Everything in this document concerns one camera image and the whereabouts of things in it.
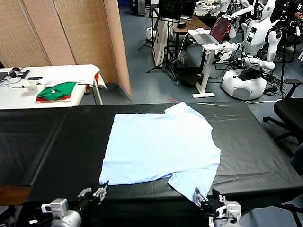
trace headphones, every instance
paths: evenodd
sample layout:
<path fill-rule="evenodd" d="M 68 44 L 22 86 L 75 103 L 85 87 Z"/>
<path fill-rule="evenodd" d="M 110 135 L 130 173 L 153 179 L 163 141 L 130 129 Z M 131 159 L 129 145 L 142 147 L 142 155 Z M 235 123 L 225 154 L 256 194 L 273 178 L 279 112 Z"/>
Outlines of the headphones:
<path fill-rule="evenodd" d="M 21 72 L 21 70 L 23 70 L 24 67 L 22 68 L 17 68 L 17 67 L 13 67 L 9 72 L 8 75 L 10 77 L 23 77 L 23 72 Z"/>

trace white cup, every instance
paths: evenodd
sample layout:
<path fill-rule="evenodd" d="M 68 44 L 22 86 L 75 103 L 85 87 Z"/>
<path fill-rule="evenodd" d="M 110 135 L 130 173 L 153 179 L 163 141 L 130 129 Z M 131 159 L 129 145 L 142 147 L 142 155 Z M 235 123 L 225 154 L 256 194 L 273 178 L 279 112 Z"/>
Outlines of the white cup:
<path fill-rule="evenodd" d="M 24 87 L 29 91 L 31 95 L 36 95 L 38 94 L 38 86 L 36 81 L 27 81 L 24 85 Z"/>

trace folded green shirt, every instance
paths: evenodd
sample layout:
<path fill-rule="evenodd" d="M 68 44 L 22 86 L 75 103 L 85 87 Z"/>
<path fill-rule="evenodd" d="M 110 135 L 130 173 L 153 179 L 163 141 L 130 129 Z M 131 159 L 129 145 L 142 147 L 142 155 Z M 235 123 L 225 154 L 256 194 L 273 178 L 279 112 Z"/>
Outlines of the folded green shirt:
<path fill-rule="evenodd" d="M 75 85 L 76 82 L 67 82 L 58 84 L 54 87 L 47 87 L 37 95 L 37 98 L 44 98 L 46 100 L 61 99 L 69 96 Z"/>

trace computer mouse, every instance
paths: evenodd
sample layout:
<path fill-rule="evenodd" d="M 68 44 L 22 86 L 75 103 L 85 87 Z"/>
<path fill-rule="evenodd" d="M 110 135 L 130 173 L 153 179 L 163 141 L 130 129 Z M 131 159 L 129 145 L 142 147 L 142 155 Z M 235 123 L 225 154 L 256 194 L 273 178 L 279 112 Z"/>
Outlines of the computer mouse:
<path fill-rule="evenodd" d="M 203 32 L 204 29 L 200 27 L 200 28 L 197 28 L 196 31 L 197 31 L 197 32 Z"/>

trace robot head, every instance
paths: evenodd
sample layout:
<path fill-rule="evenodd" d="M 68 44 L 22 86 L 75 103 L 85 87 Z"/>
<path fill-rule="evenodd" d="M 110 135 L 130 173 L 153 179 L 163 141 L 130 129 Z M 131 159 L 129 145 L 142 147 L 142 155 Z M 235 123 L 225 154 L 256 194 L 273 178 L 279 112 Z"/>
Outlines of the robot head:
<path fill-rule="evenodd" d="M 257 7 L 257 19 L 262 21 L 266 18 L 270 18 L 275 8 L 274 0 L 260 0 Z"/>

